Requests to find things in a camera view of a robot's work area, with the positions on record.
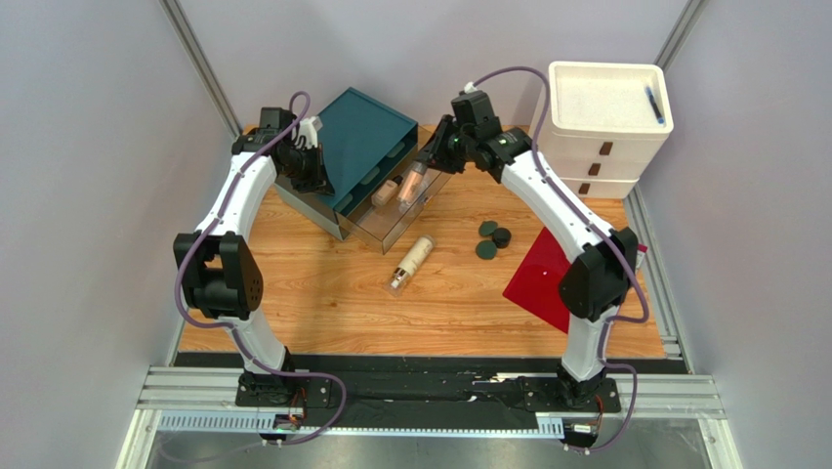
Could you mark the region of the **beige tube grey cap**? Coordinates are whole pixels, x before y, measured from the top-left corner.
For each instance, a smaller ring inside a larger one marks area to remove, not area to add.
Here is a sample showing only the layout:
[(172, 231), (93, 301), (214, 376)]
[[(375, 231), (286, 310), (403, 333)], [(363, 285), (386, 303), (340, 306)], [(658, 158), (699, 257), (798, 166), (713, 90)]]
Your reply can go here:
[(426, 163), (416, 161), (405, 173), (397, 195), (397, 200), (401, 205), (410, 207), (415, 202), (427, 169)]

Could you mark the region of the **beige foundation bottle black cap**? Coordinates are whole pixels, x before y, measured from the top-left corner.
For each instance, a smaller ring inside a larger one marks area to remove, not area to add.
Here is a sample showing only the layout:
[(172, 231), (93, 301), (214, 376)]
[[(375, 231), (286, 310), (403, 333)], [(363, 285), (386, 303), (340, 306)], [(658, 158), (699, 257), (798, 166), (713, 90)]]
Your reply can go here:
[(374, 207), (385, 206), (394, 196), (397, 195), (399, 186), (403, 178), (398, 175), (385, 181), (378, 190), (372, 195), (371, 203)]

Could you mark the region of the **clear drawer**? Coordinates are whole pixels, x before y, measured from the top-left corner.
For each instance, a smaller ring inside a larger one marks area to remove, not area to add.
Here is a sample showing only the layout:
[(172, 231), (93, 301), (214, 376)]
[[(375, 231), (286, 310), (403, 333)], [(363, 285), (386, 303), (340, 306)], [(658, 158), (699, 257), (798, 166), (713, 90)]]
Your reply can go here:
[(445, 186), (450, 176), (429, 169), (410, 207), (401, 205), (397, 195), (383, 207), (372, 205), (372, 195), (385, 181), (398, 175), (404, 177), (418, 149), (418, 130), (414, 128), (336, 206), (338, 225), (346, 236), (359, 239), (376, 252), (387, 253)]

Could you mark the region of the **cream white pump bottle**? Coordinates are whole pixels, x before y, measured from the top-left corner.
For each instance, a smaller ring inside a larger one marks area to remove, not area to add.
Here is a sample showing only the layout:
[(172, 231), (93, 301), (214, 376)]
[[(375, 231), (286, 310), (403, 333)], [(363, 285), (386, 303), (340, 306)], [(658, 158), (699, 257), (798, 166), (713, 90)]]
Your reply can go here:
[(421, 235), (409, 248), (404, 257), (397, 264), (390, 282), (389, 291), (398, 296), (408, 282), (418, 272), (424, 261), (436, 246), (436, 241), (430, 235)]

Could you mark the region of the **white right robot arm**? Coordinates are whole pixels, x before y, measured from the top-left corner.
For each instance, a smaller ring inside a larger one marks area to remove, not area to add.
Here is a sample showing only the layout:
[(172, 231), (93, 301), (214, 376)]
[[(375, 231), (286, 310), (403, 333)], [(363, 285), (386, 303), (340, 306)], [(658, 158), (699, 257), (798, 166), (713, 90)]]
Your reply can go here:
[(475, 164), (522, 200), (554, 237), (568, 263), (557, 287), (569, 313), (559, 380), (574, 394), (594, 390), (608, 368), (609, 328), (637, 284), (636, 234), (592, 214), (546, 163), (534, 137), (520, 128), (503, 130), (494, 116), (462, 121), (444, 115), (418, 159), (449, 174)]

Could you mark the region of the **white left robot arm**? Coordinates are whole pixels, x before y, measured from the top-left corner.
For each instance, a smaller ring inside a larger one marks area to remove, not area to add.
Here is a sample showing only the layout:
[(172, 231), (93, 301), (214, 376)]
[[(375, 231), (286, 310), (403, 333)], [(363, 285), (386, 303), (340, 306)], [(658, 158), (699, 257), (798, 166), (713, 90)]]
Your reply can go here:
[(174, 240), (175, 303), (186, 323), (223, 329), (242, 355), (246, 373), (284, 393), (319, 373), (297, 371), (287, 347), (262, 311), (262, 273), (248, 246), (257, 211), (277, 176), (260, 149), (240, 152), (214, 205), (192, 233)]

